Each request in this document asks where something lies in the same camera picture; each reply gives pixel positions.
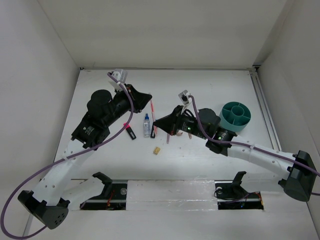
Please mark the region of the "teal round divided organizer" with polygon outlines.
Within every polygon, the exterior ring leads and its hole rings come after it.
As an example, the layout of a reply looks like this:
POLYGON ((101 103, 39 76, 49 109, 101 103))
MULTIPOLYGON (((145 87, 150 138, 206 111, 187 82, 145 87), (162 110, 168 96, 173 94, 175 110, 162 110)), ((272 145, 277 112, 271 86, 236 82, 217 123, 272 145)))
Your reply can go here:
POLYGON ((251 120, 251 112, 247 106, 240 102, 228 102, 220 111, 219 125, 229 131, 241 132, 251 120))

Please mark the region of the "clear spray bottle blue cap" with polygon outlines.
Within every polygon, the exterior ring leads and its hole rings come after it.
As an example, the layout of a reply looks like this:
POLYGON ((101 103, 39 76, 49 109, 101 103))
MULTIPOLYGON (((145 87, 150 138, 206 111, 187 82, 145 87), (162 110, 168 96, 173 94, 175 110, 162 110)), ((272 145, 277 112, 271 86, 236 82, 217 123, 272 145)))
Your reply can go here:
POLYGON ((149 115, 147 113, 144 116, 143 134, 145 138, 149 138, 151 136, 151 123, 149 115))

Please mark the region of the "tan rectangular eraser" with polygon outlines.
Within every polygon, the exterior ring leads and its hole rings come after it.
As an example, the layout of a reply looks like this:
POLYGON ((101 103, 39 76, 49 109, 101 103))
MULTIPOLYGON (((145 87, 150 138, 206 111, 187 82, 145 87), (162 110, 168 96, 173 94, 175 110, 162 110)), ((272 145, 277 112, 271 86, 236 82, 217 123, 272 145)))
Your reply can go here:
POLYGON ((156 147, 155 149, 154 149, 154 151, 153 151, 153 153, 155 154, 155 155, 158 155, 159 154, 159 152, 160 152, 160 148, 159 147, 156 147))

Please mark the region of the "blue and black highlighter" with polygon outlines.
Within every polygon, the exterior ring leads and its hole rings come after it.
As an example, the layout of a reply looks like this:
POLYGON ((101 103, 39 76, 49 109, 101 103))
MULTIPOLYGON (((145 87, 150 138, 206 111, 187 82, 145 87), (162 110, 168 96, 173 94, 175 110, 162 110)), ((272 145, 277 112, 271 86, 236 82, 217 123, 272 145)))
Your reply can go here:
POLYGON ((156 131, 155 131, 155 126, 152 125, 151 127, 151 132, 150 132, 150 138, 154 139, 156 137, 156 131))

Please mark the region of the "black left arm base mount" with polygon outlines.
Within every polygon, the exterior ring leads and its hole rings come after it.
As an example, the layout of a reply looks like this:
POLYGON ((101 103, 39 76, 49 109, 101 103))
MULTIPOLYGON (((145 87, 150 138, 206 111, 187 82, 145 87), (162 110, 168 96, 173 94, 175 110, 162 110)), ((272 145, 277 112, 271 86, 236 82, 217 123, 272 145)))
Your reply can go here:
POLYGON ((87 211, 124 211, 127 204, 128 180, 112 180, 105 174, 97 172, 92 175, 103 184, 99 195, 81 203, 80 210, 87 211))

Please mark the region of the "pink pen with clear cap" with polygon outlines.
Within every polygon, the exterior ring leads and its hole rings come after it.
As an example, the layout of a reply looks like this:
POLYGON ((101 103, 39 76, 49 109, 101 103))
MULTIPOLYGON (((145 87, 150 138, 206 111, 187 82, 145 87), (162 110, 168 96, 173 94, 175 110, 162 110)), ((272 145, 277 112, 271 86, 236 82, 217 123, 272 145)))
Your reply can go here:
MULTIPOLYGON (((156 121, 156 117, 155 117, 155 109, 154 109, 154 105, 153 105, 153 101, 150 100, 150 107, 151 107, 151 115, 152 115, 152 121, 155 122, 156 121)), ((158 130, 156 126, 153 126, 154 129, 154 134, 155 136, 158 134, 158 130)))

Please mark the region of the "pink and black highlighter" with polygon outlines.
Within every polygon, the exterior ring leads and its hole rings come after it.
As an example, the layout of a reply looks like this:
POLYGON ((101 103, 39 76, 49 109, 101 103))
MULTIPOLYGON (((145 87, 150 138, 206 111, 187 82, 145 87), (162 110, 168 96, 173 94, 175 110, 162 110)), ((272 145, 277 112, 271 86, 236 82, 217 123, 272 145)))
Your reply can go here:
POLYGON ((125 122, 123 124, 123 126, 125 127, 126 132, 128 133, 129 137, 132 140, 135 140, 137 138, 136 134, 134 133, 133 129, 131 128, 130 124, 125 122))

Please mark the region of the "aluminium rail at right edge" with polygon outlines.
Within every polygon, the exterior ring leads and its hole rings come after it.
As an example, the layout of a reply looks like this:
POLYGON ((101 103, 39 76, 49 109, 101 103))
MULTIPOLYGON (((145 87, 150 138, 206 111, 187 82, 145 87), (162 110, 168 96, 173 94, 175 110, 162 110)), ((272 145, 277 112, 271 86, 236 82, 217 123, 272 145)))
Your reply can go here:
POLYGON ((264 124, 267 128, 272 148, 277 151, 282 151, 282 146, 258 75, 258 69, 259 67, 254 65, 248 69, 248 72, 250 74, 252 85, 257 97, 264 124))

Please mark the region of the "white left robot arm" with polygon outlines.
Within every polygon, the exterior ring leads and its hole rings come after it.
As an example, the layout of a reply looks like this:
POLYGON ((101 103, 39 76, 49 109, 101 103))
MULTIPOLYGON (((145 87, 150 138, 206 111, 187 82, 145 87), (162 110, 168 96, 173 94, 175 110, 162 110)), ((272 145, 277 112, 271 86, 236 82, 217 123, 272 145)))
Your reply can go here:
POLYGON ((63 152, 63 162, 54 165, 32 190, 18 195, 22 205, 49 229, 57 228, 70 210, 78 210, 90 198, 104 199, 111 194, 113 181, 101 172, 76 187, 66 187, 110 135, 109 127, 127 112, 140 113, 152 99, 151 94, 139 92, 131 84, 124 87, 115 95, 104 89, 91 95, 87 112, 63 152))

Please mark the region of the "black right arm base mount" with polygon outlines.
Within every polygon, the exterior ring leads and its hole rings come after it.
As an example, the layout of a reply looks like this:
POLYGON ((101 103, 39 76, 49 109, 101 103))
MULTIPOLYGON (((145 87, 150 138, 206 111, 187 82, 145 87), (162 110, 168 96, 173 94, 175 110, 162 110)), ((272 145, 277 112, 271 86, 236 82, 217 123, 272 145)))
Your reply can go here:
POLYGON ((233 180, 215 182, 213 196, 217 199, 218 210, 264 210, 261 193, 248 192, 241 186, 246 173, 240 171, 233 180))

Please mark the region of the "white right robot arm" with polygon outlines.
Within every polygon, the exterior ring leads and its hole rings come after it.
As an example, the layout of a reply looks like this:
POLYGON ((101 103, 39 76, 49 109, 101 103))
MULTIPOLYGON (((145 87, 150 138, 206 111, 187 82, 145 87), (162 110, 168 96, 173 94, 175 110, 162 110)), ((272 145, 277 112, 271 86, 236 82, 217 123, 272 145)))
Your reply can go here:
POLYGON ((309 153, 298 151, 289 153, 259 146, 245 140, 240 135, 222 128, 220 117, 210 108, 202 108, 195 113, 177 105, 171 114, 153 122, 171 136, 179 131, 206 140, 205 146, 212 152, 226 157, 244 160, 270 172, 270 175, 253 177, 246 171, 239 171, 233 182, 224 187, 222 199, 237 200, 250 192, 284 192, 300 202, 308 202, 319 172, 309 153))

